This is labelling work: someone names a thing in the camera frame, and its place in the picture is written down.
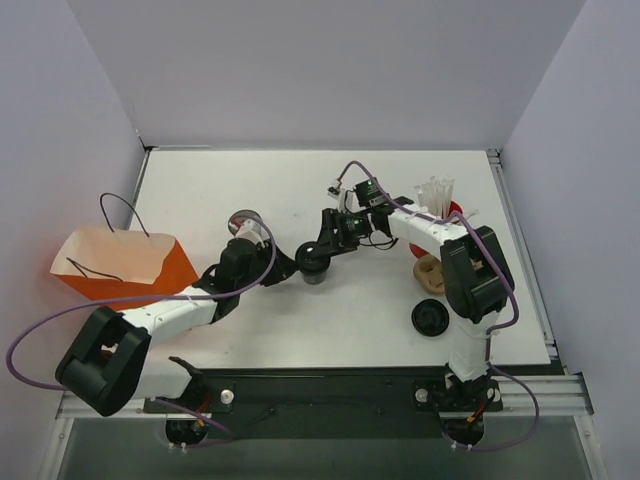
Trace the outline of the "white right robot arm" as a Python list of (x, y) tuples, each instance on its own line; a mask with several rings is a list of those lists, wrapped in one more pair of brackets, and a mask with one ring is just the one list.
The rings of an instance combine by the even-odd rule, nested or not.
[(428, 213), (406, 197), (391, 198), (376, 179), (351, 191), (335, 182), (328, 190), (338, 205), (321, 213), (316, 240), (298, 248), (296, 260), (309, 283), (324, 279), (332, 258), (351, 253), (362, 240), (380, 232), (435, 257), (441, 265), (443, 302), (432, 302), (433, 316), (454, 323), (447, 361), (452, 377), (445, 380), (446, 401), (464, 408), (477, 399), (477, 380), (489, 371), (490, 345), (501, 330), (499, 313), (515, 307), (515, 284), (495, 232), (471, 227), (461, 214), (444, 219)]

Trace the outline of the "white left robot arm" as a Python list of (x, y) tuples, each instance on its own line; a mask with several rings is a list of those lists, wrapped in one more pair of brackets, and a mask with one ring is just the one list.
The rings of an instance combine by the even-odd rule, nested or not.
[(198, 371), (171, 357), (152, 362), (149, 350), (193, 328), (229, 315), (249, 286), (278, 284), (298, 270), (272, 241), (233, 239), (217, 263), (175, 299), (138, 308), (93, 310), (55, 371), (56, 380), (107, 417), (130, 400), (167, 397), (179, 410), (201, 403)]

